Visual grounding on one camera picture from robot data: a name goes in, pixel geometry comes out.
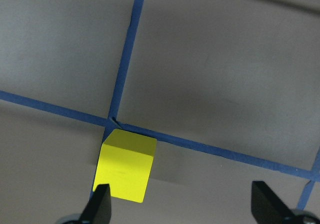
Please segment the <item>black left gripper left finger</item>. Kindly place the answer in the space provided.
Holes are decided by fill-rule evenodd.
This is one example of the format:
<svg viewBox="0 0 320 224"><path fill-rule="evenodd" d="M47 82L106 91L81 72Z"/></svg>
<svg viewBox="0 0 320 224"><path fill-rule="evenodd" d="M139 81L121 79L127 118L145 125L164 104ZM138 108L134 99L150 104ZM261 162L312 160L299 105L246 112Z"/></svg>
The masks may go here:
<svg viewBox="0 0 320 224"><path fill-rule="evenodd" d="M112 216L109 184L99 184L81 213L79 224L109 224Z"/></svg>

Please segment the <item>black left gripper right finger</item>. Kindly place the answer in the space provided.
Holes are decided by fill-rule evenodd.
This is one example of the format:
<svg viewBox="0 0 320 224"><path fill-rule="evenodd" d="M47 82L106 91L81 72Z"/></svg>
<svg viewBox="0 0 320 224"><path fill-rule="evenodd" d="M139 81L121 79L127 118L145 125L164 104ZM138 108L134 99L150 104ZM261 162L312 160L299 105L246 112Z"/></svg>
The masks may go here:
<svg viewBox="0 0 320 224"><path fill-rule="evenodd" d="M264 181L251 183L251 214L257 224L302 224Z"/></svg>

